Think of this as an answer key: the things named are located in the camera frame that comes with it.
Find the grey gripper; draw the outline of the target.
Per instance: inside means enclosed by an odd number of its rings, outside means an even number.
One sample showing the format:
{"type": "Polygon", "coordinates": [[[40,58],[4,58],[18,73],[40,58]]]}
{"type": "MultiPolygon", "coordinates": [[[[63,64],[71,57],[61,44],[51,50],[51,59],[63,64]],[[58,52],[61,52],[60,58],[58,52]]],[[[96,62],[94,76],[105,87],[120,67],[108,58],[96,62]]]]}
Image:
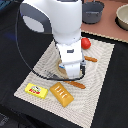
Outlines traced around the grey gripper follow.
{"type": "Polygon", "coordinates": [[[80,77],[80,66],[85,65],[85,59],[81,46],[58,46],[62,64],[65,67],[69,79],[80,77]]]}

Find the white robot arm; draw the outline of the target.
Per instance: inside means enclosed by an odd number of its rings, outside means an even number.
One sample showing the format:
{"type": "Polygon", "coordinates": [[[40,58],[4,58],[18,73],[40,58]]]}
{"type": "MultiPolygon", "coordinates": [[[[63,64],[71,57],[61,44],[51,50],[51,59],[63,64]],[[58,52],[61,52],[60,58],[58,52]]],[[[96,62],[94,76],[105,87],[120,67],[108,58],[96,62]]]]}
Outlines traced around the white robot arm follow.
{"type": "Polygon", "coordinates": [[[20,13],[33,31],[51,33],[69,79],[80,77],[81,0],[24,0],[20,13]]]}

